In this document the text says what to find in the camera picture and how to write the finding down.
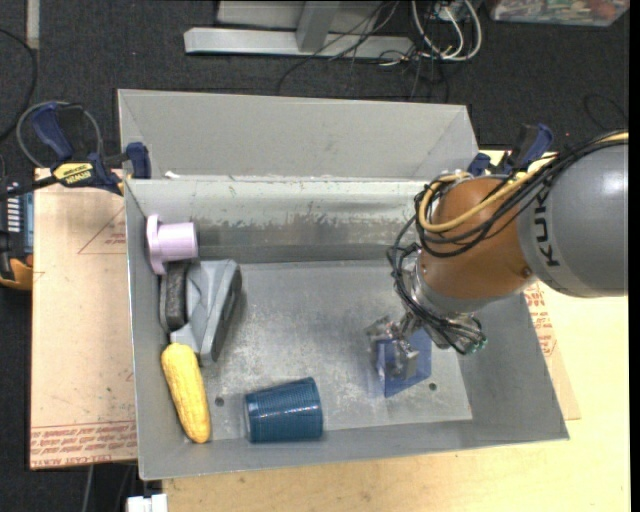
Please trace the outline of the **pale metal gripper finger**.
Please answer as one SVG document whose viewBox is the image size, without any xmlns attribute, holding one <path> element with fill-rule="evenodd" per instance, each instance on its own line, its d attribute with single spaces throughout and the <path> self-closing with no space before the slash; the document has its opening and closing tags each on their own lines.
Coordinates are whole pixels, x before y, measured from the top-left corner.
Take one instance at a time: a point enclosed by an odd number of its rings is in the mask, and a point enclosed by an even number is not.
<svg viewBox="0 0 640 512">
<path fill-rule="evenodd" d="M 416 375 L 420 351 L 408 341 L 400 340 L 396 343 L 396 366 L 398 376 L 403 380 Z"/>
<path fill-rule="evenodd" d="M 396 324 L 389 317 L 381 317 L 366 328 L 369 358 L 380 379 L 394 378 L 400 373 Z"/>
</svg>

